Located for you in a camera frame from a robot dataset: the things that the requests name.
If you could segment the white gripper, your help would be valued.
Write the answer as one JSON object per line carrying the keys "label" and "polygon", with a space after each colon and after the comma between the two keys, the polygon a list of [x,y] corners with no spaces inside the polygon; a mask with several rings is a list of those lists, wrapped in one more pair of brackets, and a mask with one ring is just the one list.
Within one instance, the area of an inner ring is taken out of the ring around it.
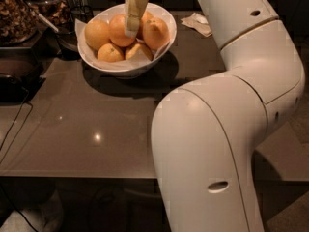
{"label": "white gripper", "polygon": [[149,0],[125,0],[125,34],[133,38],[139,30],[140,20]]}

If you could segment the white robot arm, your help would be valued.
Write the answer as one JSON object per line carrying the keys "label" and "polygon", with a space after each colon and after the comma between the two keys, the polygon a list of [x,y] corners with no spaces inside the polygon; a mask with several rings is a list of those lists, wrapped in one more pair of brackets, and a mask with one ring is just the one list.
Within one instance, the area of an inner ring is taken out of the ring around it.
{"label": "white robot arm", "polygon": [[172,232],[264,232],[252,177],[256,147],[298,106],[305,73],[267,0],[198,0],[225,72],[157,106],[152,152]]}

